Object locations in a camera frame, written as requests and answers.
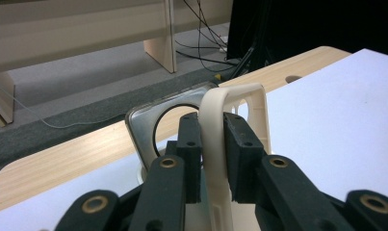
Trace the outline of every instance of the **cream plastic handle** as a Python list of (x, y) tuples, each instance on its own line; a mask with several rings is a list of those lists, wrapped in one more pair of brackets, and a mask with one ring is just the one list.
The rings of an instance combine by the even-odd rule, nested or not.
[(213, 231), (233, 231), (230, 190), (224, 155), (223, 112), (237, 109), (245, 100), (248, 124), (271, 154), (266, 93), (260, 84), (212, 89), (199, 107), (199, 125), (203, 145), (203, 165)]

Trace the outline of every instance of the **wooden desk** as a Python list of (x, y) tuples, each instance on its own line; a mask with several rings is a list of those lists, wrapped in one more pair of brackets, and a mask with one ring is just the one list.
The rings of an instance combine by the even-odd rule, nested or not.
[[(269, 92), (286, 85), (288, 76), (308, 75), (348, 55), (345, 51), (323, 46), (220, 86), (260, 83)], [(176, 127), (183, 114), (170, 115), (169, 124)], [(0, 171), (0, 211), (134, 152), (121, 121), (15, 161)]]

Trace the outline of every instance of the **screw hole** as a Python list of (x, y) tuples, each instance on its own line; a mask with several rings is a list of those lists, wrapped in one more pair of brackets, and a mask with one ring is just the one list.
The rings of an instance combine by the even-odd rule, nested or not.
[(94, 214), (104, 209), (108, 203), (109, 200), (106, 196), (96, 195), (86, 200), (82, 209), (86, 214)]
[(166, 159), (161, 161), (160, 166), (161, 167), (175, 167), (176, 161), (171, 159), (171, 158), (166, 158)]
[(271, 158), (270, 163), (275, 167), (286, 167), (288, 165), (287, 161), (280, 158)]
[(381, 214), (388, 214), (388, 202), (376, 195), (363, 194), (359, 200), (368, 209)]

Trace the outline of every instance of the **white paper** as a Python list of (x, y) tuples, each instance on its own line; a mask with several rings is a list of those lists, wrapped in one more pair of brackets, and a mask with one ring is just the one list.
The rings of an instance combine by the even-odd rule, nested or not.
[(109, 190), (117, 195), (137, 187), (140, 160), (133, 154), (0, 211), (0, 231), (54, 230), (70, 205), (84, 193)]
[(388, 196), (388, 56), (361, 50), (268, 94), (272, 150), (319, 190)]

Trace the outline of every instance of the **gray carpet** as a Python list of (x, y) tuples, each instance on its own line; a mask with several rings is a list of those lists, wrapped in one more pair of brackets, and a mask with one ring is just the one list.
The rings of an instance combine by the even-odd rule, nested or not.
[(72, 121), (100, 121), (115, 116), (101, 123), (54, 129), (46, 126), (41, 121), (35, 121), (0, 133), (0, 167), (53, 145), (124, 120), (124, 115), (136, 106), (209, 81), (217, 82), (218, 80), (208, 70), (201, 69), (140, 90), (126, 92), (68, 112), (53, 115), (46, 119), (51, 124), (63, 126), (72, 123)]
[[(213, 28), (227, 35), (228, 25)], [(197, 31), (176, 35), (191, 47), (197, 46)], [(215, 46), (203, 39), (201, 46)], [(177, 45), (178, 51), (197, 56), (197, 49)], [(219, 49), (201, 49), (201, 57), (223, 61)], [(177, 55), (178, 71), (169, 74), (143, 51), (142, 42), (70, 57), (51, 63), (9, 71), (15, 82), (15, 97), (53, 125), (110, 120), (93, 125), (53, 129), (19, 104), (14, 121), (0, 128), (0, 170), (7, 164), (45, 148), (77, 138), (124, 120), (132, 108), (208, 81), (215, 73), (202, 63)], [(225, 69), (226, 65), (212, 66)], [(227, 75), (229, 71), (220, 71)]]

